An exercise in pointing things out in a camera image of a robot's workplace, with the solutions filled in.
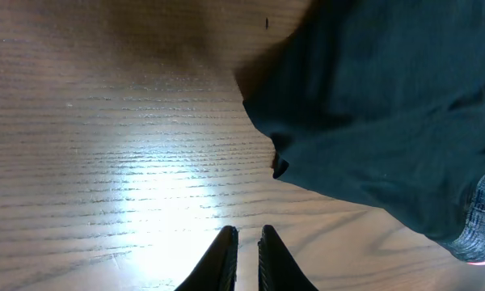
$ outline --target wooden floor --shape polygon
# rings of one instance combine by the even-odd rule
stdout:
[[[173,290],[224,225],[256,290],[264,224],[320,290],[485,290],[382,210],[272,179],[234,76],[309,5],[0,0],[0,290]]]

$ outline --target brown wood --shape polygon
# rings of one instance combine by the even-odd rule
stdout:
[[[255,290],[264,224],[320,290],[485,290],[382,210],[272,179],[234,76],[308,6],[0,0],[0,290],[172,290],[223,225]]]

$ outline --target wooden surface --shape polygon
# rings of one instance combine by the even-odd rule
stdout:
[[[272,179],[234,74],[309,5],[0,0],[0,290],[172,290],[223,225],[255,290],[264,224],[320,290],[485,290],[383,211]]]

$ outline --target garment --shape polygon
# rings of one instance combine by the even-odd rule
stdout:
[[[485,0],[323,1],[244,106],[275,178],[448,246],[485,175]]]

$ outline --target wood grain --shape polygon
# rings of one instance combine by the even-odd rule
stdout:
[[[172,290],[224,225],[255,290],[264,224],[320,290],[485,290],[382,210],[272,179],[234,76],[309,6],[0,0],[0,290]]]

